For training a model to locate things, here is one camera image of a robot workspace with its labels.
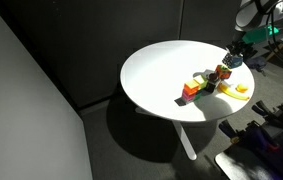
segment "toy block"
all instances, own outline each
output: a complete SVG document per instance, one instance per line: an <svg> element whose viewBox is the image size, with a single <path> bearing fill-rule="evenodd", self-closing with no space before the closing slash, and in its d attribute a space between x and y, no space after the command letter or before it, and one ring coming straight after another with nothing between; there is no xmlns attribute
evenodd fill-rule
<svg viewBox="0 0 283 180"><path fill-rule="evenodd" d="M242 65L243 57L227 54L222 60L222 63L227 65L230 69L233 69Z"/></svg>
<svg viewBox="0 0 283 180"><path fill-rule="evenodd" d="M229 79L232 71L226 65L218 65L215 69L220 79Z"/></svg>
<svg viewBox="0 0 283 180"><path fill-rule="evenodd" d="M194 96L193 101L196 101L196 100L200 99L201 94L202 94L202 93L196 94L196 95Z"/></svg>
<svg viewBox="0 0 283 180"><path fill-rule="evenodd" d="M194 95L195 95L195 94L188 95L185 90L183 90L183 92L182 92L182 98L183 98L185 101L191 101L191 100L193 100Z"/></svg>
<svg viewBox="0 0 283 180"><path fill-rule="evenodd" d="M182 97L181 99L182 99L182 101L183 101L185 104L189 104L189 103L192 103L192 102L193 102L193 99L191 99L191 100L186 100L186 99L184 99L183 97Z"/></svg>
<svg viewBox="0 0 283 180"><path fill-rule="evenodd" d="M215 88L218 86L218 84L220 83L220 79L218 78L218 74L217 73L211 73L208 75L208 83L207 86L204 88L205 91L209 92L209 93L213 93Z"/></svg>
<svg viewBox="0 0 283 180"><path fill-rule="evenodd" d="M207 86L208 80L202 75L198 75L193 78L197 83L199 83L199 90L204 89Z"/></svg>
<svg viewBox="0 0 283 180"><path fill-rule="evenodd" d="M184 84L183 90L187 93L187 95L195 94L199 89L199 83L195 80L188 81Z"/></svg>
<svg viewBox="0 0 283 180"><path fill-rule="evenodd" d="M195 94L201 94L203 89L198 90Z"/></svg>

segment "table top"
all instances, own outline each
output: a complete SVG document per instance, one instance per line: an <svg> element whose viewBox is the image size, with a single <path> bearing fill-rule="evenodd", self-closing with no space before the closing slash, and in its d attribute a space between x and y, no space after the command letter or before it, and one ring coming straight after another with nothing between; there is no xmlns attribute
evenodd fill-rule
<svg viewBox="0 0 283 180"><path fill-rule="evenodd" d="M182 122L203 122L226 117L243 108L249 100L238 100L219 90L202 95L190 104L179 106L184 83L194 76L214 71L226 50L196 41L165 41L144 47L132 54L121 69L121 84L127 96L155 116ZM225 80L231 88L245 83L252 96L254 79L243 64L232 69Z"/></svg>

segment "orange block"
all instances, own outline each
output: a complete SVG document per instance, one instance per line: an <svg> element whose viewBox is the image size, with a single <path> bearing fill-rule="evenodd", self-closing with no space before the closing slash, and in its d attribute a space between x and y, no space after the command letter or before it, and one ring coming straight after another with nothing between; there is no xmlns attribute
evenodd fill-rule
<svg viewBox="0 0 283 180"><path fill-rule="evenodd" d="M231 69L226 65L218 65L215 71L218 72L218 77L220 79L229 79L232 73Z"/></svg>
<svg viewBox="0 0 283 180"><path fill-rule="evenodd" d="M199 86L200 86L200 84L193 79L193 80L188 81L184 84L183 90L185 91L185 93L188 96L190 96L190 95L195 94L198 91Z"/></svg>

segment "dark wall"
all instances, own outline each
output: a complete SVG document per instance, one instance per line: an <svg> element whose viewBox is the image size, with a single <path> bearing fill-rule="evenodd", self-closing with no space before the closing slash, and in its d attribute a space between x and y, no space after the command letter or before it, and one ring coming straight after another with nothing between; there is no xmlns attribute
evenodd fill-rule
<svg viewBox="0 0 283 180"><path fill-rule="evenodd" d="M113 93L135 50L179 35L178 0L2 0L78 107Z"/></svg>
<svg viewBox="0 0 283 180"><path fill-rule="evenodd" d="M241 1L186 0L181 39L210 43L221 48L231 43Z"/></svg>

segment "green block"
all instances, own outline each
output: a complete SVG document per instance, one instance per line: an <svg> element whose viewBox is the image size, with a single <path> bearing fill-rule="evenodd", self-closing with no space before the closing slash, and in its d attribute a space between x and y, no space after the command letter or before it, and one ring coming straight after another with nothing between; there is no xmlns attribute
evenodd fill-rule
<svg viewBox="0 0 283 180"><path fill-rule="evenodd" d="M201 93L200 93L200 94L196 94L196 95L194 96L193 101L196 101L196 100L200 99L200 97L201 97Z"/></svg>
<svg viewBox="0 0 283 180"><path fill-rule="evenodd" d="M267 40L267 31L269 33L268 36L272 36L272 26L262 27L259 29L255 29L252 31L247 32L242 40L246 43L260 43ZM278 34L279 29L274 27L274 34Z"/></svg>

